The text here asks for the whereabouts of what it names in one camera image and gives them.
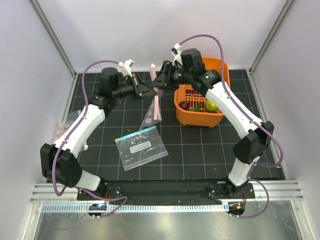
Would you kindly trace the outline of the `pink zip top bag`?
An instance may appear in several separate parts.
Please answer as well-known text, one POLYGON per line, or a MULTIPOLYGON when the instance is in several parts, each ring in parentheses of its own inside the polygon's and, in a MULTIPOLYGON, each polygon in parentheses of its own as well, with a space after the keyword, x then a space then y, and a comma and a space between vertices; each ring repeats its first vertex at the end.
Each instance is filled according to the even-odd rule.
POLYGON ((141 125, 139 127, 139 130, 143 130, 146 128, 149 128, 159 122, 162 121, 162 114, 161 114, 161 108, 160 108, 160 100, 163 95, 162 90, 159 90, 158 88, 154 88, 157 95, 153 98, 143 121, 141 122, 141 125))

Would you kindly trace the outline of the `orange plastic basket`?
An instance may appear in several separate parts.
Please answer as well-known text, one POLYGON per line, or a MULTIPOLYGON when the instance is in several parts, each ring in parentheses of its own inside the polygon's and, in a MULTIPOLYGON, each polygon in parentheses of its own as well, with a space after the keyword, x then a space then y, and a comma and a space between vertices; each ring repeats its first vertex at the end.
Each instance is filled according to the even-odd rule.
POLYGON ((208 112, 205 109, 206 97, 195 91, 190 84, 181 84, 174 92, 174 105, 176 118, 182 125, 215 127, 224 117, 224 114, 218 109, 217 112, 208 112), (202 107, 199 111, 183 110, 179 107, 182 101, 189 102, 189 109, 195 108, 199 103, 202 107))

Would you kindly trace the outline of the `green apple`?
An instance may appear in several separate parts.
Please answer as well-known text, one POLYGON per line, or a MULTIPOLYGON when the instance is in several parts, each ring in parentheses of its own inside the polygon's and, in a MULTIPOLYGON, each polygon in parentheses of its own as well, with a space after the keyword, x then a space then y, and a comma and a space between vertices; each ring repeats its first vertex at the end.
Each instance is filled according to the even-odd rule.
POLYGON ((218 107, 208 99, 204 103, 204 108, 207 112, 211 112, 211 113, 215 113, 218 110, 218 107))

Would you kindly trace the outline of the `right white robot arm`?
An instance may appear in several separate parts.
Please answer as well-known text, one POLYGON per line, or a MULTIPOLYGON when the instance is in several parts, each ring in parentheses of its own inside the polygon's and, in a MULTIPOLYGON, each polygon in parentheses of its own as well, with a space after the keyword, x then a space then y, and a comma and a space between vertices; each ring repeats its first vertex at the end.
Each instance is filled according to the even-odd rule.
POLYGON ((213 102, 235 128, 240 140, 233 147, 235 161, 225 181, 225 192, 237 198, 249 180, 252 167, 268 148, 274 131, 270 121, 262 121, 235 96, 225 80, 225 68, 207 70, 201 53, 195 48, 180 51, 172 48, 173 61, 164 61, 152 87, 177 90, 191 85, 213 102))

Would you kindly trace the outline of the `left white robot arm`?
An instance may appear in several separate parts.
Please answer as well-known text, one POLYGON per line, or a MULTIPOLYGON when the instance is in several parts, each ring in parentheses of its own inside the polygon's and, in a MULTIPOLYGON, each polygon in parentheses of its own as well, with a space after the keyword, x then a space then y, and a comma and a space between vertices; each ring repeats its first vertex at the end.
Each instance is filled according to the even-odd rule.
POLYGON ((68 130, 52 144, 40 148, 42 176, 68 188, 88 191, 94 200, 106 195, 105 179, 82 169, 77 157, 82 146, 117 105, 117 99, 131 97, 134 101, 156 96, 136 73, 126 75, 114 67, 102 69, 97 92, 84 106, 68 130))

